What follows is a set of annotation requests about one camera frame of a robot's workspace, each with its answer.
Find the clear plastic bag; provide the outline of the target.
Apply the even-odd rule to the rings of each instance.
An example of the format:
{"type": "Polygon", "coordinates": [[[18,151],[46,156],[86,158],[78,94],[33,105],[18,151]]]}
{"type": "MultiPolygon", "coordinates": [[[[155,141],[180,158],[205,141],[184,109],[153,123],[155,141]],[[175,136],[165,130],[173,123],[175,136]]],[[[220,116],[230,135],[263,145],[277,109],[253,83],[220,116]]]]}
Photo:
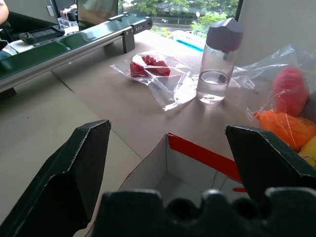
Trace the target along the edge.
{"type": "Polygon", "coordinates": [[[184,62],[171,55],[165,55],[155,51],[145,51],[135,54],[129,60],[122,60],[111,65],[111,68],[124,75],[125,78],[140,82],[148,87],[156,101],[164,111],[181,106],[196,96],[198,85],[198,73],[184,62]],[[133,78],[130,75],[130,62],[141,56],[150,55],[157,61],[164,61],[170,68],[169,76],[146,76],[133,78]]]}

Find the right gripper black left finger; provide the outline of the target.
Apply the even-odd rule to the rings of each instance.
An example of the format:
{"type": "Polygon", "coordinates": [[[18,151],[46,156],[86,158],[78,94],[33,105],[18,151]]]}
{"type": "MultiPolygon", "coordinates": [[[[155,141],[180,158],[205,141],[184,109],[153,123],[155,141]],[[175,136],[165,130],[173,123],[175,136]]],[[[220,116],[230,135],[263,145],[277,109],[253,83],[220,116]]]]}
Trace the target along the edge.
{"type": "Polygon", "coordinates": [[[0,237],[73,237],[90,223],[107,156],[108,119],[77,127],[0,224],[0,237]]]}

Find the red toy bricks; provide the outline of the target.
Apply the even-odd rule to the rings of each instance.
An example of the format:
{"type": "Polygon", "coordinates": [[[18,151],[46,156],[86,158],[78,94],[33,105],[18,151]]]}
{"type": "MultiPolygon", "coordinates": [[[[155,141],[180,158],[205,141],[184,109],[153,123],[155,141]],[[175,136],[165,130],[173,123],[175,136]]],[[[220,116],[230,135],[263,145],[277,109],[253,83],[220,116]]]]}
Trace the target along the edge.
{"type": "Polygon", "coordinates": [[[130,75],[133,78],[146,77],[146,76],[169,76],[170,68],[164,61],[157,61],[150,55],[141,56],[142,63],[139,58],[133,59],[130,62],[130,75]]]}

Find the clear bag of plush toys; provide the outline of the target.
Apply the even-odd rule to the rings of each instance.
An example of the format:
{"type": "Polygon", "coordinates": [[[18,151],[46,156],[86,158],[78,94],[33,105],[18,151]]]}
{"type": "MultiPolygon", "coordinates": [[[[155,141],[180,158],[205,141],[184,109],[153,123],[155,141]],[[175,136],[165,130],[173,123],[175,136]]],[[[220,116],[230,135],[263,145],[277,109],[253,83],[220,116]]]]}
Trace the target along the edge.
{"type": "Polygon", "coordinates": [[[316,124],[316,48],[289,44],[259,62],[234,69],[234,87],[231,90],[233,102],[244,111],[252,126],[261,129],[254,112],[279,111],[272,85],[277,74],[287,67],[302,71],[310,92],[305,107],[297,118],[308,119],[316,124]]]}

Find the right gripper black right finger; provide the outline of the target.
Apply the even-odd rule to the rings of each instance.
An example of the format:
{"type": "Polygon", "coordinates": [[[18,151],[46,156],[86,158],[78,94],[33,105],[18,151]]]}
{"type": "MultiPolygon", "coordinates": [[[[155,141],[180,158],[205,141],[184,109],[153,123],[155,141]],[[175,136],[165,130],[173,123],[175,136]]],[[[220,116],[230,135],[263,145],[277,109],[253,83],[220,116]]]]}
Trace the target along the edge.
{"type": "Polygon", "coordinates": [[[230,124],[225,134],[242,184],[251,198],[262,198],[268,188],[316,190],[316,169],[274,133],[230,124]]]}

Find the yellow plush toy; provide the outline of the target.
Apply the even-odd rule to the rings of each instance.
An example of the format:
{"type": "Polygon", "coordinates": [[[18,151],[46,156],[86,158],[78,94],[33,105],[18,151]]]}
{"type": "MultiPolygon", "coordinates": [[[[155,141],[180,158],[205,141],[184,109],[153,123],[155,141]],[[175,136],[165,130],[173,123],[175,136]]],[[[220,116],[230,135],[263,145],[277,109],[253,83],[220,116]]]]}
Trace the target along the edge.
{"type": "Polygon", "coordinates": [[[316,136],[301,148],[299,156],[316,169],[316,136]]]}

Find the green conveyor belt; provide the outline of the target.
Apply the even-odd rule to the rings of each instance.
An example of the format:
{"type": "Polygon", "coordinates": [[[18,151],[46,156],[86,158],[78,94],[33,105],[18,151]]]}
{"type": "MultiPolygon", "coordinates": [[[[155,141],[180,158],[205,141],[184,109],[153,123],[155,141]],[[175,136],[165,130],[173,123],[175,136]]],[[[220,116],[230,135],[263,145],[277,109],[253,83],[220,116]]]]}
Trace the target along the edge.
{"type": "Polygon", "coordinates": [[[135,48],[135,34],[150,30],[151,17],[124,12],[108,21],[52,42],[0,59],[0,100],[16,94],[14,87],[96,49],[122,40],[125,53],[135,48]]]}

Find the orange plush toy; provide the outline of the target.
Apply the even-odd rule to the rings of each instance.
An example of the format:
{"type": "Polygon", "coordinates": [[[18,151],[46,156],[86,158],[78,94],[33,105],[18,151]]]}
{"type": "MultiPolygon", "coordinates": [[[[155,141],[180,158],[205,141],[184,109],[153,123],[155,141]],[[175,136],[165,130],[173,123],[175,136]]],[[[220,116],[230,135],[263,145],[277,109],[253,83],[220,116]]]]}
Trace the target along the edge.
{"type": "Polygon", "coordinates": [[[271,131],[294,150],[301,149],[316,136],[316,124],[305,118],[293,117],[277,110],[254,112],[260,127],[271,131]]]}

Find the white basket with blue content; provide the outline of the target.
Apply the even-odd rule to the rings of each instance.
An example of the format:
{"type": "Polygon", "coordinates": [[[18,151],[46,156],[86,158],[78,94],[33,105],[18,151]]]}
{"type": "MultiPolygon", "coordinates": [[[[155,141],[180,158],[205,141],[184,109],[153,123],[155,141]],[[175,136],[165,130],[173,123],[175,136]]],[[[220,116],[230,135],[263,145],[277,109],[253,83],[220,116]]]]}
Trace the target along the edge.
{"type": "Polygon", "coordinates": [[[204,50],[205,38],[196,36],[187,31],[176,30],[172,32],[167,38],[200,52],[203,52],[204,50]]]}

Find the clear bottle with grey cap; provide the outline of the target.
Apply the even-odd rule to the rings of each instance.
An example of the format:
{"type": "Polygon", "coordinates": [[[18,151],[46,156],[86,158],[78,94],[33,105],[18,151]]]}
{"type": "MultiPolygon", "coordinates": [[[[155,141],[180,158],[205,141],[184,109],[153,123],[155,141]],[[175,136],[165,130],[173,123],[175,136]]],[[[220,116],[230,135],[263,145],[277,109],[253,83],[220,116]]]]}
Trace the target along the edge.
{"type": "Polygon", "coordinates": [[[243,33],[242,25],[234,18],[210,25],[196,90],[197,99],[202,103],[216,105],[224,100],[243,33]]]}

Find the pink plush toy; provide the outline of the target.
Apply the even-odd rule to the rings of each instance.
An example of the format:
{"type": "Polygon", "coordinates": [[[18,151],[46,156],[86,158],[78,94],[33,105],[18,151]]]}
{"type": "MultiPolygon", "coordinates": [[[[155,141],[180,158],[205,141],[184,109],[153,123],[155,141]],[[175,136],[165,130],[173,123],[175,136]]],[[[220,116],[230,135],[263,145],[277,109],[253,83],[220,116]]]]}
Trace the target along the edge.
{"type": "Polygon", "coordinates": [[[295,67],[282,69],[272,85],[273,96],[279,111],[298,117],[310,92],[301,70],[295,67]]]}

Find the white plastic crate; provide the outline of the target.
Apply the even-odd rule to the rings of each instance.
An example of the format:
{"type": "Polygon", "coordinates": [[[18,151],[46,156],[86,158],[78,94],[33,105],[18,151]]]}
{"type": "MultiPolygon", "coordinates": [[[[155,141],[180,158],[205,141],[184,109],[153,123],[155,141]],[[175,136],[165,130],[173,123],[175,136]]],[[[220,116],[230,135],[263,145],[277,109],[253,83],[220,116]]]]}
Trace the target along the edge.
{"type": "Polygon", "coordinates": [[[77,27],[78,26],[78,11],[76,8],[64,9],[60,11],[60,17],[57,18],[61,28],[77,27]]]}

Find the bystander person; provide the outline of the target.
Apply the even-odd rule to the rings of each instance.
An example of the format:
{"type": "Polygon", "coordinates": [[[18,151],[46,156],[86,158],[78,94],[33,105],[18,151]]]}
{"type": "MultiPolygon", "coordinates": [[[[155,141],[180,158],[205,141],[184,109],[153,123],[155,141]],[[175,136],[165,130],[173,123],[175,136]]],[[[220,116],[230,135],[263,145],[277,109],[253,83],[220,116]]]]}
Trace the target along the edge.
{"type": "Polygon", "coordinates": [[[0,25],[3,24],[9,15],[9,10],[4,0],[0,0],[0,25]]]}

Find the black handheld controller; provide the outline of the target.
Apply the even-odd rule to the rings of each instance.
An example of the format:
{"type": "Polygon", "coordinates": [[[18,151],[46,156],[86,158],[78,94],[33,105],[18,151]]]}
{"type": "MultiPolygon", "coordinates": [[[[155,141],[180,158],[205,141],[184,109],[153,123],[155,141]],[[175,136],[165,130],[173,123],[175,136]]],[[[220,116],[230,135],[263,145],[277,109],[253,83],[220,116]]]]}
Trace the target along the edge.
{"type": "Polygon", "coordinates": [[[24,32],[19,34],[19,39],[26,44],[35,44],[38,42],[51,40],[54,38],[62,37],[65,34],[65,30],[59,25],[34,30],[30,32],[24,32]]]}

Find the red shoe box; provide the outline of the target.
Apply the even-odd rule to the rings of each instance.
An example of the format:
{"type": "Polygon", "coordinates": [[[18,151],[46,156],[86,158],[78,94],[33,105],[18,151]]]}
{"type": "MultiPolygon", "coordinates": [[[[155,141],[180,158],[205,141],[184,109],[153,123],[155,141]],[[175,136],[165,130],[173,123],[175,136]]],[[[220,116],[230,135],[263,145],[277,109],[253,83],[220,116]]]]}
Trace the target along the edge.
{"type": "Polygon", "coordinates": [[[155,189],[165,201],[198,201],[209,189],[220,190],[229,200],[248,196],[233,160],[171,133],[163,136],[120,189],[155,189]]]}

